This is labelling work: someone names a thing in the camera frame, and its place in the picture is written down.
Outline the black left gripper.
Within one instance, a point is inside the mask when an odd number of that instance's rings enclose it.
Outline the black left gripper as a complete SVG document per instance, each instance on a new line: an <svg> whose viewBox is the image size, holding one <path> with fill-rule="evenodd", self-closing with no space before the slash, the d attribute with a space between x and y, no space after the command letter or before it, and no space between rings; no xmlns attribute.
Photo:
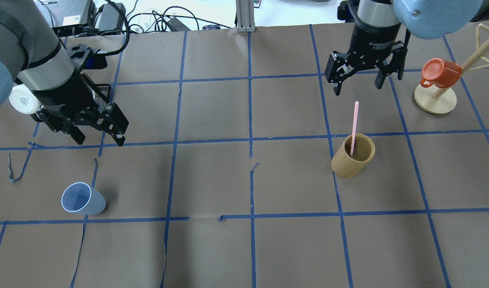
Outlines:
<svg viewBox="0 0 489 288"><path fill-rule="evenodd" d="M32 93L42 103L36 120L45 122L53 132L69 135L82 145L86 136L79 126L90 126L111 136L117 146L124 145L129 121L120 107L109 100L108 84L95 84L81 72L55 89Z"/></svg>

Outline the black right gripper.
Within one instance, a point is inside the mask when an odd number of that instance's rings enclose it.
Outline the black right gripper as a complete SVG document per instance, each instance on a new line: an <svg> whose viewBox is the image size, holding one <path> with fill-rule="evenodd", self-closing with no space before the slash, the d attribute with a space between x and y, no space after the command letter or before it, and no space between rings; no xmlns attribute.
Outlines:
<svg viewBox="0 0 489 288"><path fill-rule="evenodd" d="M396 73L402 80L405 59L411 33L405 32L404 41L396 40L401 24L375 27L355 18L349 50L347 53L332 51L324 72L336 96L341 94L343 82L355 73L378 69L374 85L381 89L388 76Z"/></svg>

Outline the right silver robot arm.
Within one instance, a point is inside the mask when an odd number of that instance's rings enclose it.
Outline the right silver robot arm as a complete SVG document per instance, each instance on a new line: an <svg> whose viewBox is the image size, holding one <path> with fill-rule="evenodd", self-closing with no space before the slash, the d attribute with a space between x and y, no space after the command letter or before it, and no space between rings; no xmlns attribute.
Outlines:
<svg viewBox="0 0 489 288"><path fill-rule="evenodd" d="M338 96L359 71L378 69L377 89L394 73L401 80L412 35L438 39L468 22L489 20L489 0L343 0L337 18L354 22L348 51L332 51L324 72Z"/></svg>

